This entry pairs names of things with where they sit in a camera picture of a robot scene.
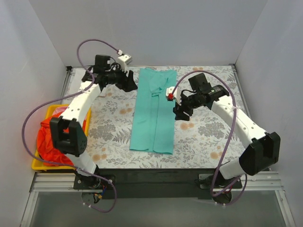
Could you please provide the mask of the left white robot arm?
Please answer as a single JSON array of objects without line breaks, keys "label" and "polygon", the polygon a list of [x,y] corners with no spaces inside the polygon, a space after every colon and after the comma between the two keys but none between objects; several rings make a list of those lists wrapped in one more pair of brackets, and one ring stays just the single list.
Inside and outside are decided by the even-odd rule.
[{"label": "left white robot arm", "polygon": [[110,56],[96,55],[95,64],[85,71],[79,88],[80,94],[75,96],[67,109],[50,120],[50,131],[54,148],[65,154],[83,176],[84,183],[90,189],[100,186],[101,178],[95,174],[97,165],[86,152],[87,136],[83,123],[94,100],[107,85],[115,85],[125,92],[138,87],[134,82],[133,71],[127,70],[132,61],[128,54],[122,54],[113,63]]}]

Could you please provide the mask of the teal t shirt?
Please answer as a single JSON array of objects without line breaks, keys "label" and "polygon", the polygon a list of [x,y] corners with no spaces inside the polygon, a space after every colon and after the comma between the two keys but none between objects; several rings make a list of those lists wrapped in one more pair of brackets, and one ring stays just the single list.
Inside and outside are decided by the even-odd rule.
[{"label": "teal t shirt", "polygon": [[140,69],[130,150],[173,154],[175,102],[167,101],[166,89],[176,82],[174,70]]}]

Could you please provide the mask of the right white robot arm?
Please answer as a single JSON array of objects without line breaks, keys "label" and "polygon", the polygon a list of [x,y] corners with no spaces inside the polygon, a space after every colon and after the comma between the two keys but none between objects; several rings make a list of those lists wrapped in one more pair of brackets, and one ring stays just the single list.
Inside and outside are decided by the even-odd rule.
[{"label": "right white robot arm", "polygon": [[206,79],[207,72],[197,70],[189,78],[190,95],[178,86],[166,90],[166,98],[175,101],[173,113],[176,120],[189,121],[193,110],[207,107],[230,126],[231,134],[240,139],[244,152],[239,158],[221,162],[215,170],[212,184],[227,187],[238,176],[254,176],[278,162],[281,138],[276,132],[269,133],[253,122],[236,106],[234,95],[227,85],[212,86]]}]

